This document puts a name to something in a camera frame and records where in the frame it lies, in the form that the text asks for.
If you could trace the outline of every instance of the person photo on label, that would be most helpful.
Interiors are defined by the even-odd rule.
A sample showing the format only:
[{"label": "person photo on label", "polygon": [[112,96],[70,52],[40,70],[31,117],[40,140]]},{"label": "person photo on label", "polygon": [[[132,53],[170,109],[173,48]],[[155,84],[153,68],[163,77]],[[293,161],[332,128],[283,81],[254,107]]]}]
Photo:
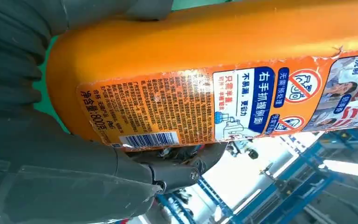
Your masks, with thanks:
[{"label": "person photo on label", "polygon": [[354,92],[357,87],[358,84],[355,82],[339,83],[338,77],[335,77],[326,84],[323,95],[320,98],[320,103],[329,102],[340,96]]},{"label": "person photo on label", "polygon": [[322,127],[322,126],[326,126],[326,125],[332,125],[336,121],[337,121],[336,118],[329,118],[329,119],[326,119],[326,120],[324,120],[324,121],[322,121],[320,123],[315,124],[315,127]]},{"label": "person photo on label", "polygon": [[333,63],[330,70],[330,75],[327,78],[327,82],[335,79],[344,73],[352,73],[353,63],[355,63],[355,57],[341,58]]},{"label": "person photo on label", "polygon": [[331,114],[333,113],[334,108],[327,108],[316,110],[314,115],[312,115],[311,120],[307,124],[307,126],[303,129],[303,131],[313,132],[321,130],[322,126],[329,124],[331,122]]}]

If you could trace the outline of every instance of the detergent bottle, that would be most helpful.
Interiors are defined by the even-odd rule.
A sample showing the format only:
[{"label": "detergent bottle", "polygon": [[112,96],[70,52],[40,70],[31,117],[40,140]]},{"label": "detergent bottle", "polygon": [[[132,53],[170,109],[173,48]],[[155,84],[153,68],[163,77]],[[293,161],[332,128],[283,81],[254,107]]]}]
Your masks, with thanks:
[{"label": "detergent bottle", "polygon": [[74,134],[126,151],[358,127],[358,0],[258,0],[61,36],[47,85]]}]

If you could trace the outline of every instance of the product label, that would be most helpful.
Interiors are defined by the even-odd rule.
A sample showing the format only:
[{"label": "product label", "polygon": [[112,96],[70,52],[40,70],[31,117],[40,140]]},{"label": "product label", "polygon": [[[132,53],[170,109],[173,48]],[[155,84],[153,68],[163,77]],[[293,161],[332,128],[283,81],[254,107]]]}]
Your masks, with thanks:
[{"label": "product label", "polygon": [[358,126],[358,51],[78,86],[102,141],[127,151]]},{"label": "product label", "polygon": [[358,56],[333,63],[315,113],[304,131],[358,126]]},{"label": "product label", "polygon": [[260,135],[268,120],[274,81],[269,67],[215,72],[215,139]]}]

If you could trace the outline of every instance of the bottle illustration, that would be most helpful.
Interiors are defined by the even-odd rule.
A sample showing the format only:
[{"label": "bottle illustration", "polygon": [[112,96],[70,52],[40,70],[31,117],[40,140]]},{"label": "bottle illustration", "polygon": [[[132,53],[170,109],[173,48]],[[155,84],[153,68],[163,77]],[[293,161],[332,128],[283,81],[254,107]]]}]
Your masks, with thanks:
[{"label": "bottle illustration", "polygon": [[292,118],[285,120],[286,126],[279,123],[276,127],[277,131],[288,131],[290,130],[289,127],[297,127],[299,124],[301,124],[301,120],[298,118]]},{"label": "bottle illustration", "polygon": [[231,117],[228,113],[215,112],[215,124],[226,122],[223,128],[224,139],[244,139],[253,138],[261,133],[245,128],[241,121]]}]

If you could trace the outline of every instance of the red prohibition sign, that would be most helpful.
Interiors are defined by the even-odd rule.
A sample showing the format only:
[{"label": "red prohibition sign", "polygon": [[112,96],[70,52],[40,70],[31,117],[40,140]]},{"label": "red prohibition sign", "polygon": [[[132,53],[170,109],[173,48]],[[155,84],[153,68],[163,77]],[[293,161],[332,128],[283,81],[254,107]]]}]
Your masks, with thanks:
[{"label": "red prohibition sign", "polygon": [[[307,89],[304,88],[303,85],[301,85],[296,79],[295,77],[298,75],[310,75],[310,80],[309,82],[312,85],[316,85],[316,87],[312,87],[312,89],[310,91],[308,91]],[[292,103],[292,104],[297,104],[297,103],[301,103],[304,101],[309,100],[310,98],[312,98],[313,96],[315,96],[317,94],[317,92],[319,91],[320,87],[322,84],[322,79],[319,75],[319,73],[317,73],[316,71],[312,70],[312,69],[301,69],[301,70],[297,70],[295,72],[293,72],[290,76],[289,76],[289,83],[288,83],[288,90],[286,93],[286,97],[285,97],[285,101],[287,101],[288,103]],[[289,99],[287,97],[287,95],[290,93],[290,89],[295,86],[303,95],[303,99]]]},{"label": "red prohibition sign", "polygon": [[[299,120],[299,123],[290,124],[287,122],[288,120],[296,120],[296,119]],[[274,132],[279,133],[279,134],[289,133],[289,132],[292,132],[292,131],[300,128],[301,126],[303,126],[304,123],[305,123],[304,118],[302,118],[300,116],[287,116],[285,118],[279,119],[279,125],[284,126],[288,130],[277,130],[277,128],[279,127],[279,125],[278,125],[278,127],[275,128]]]}]

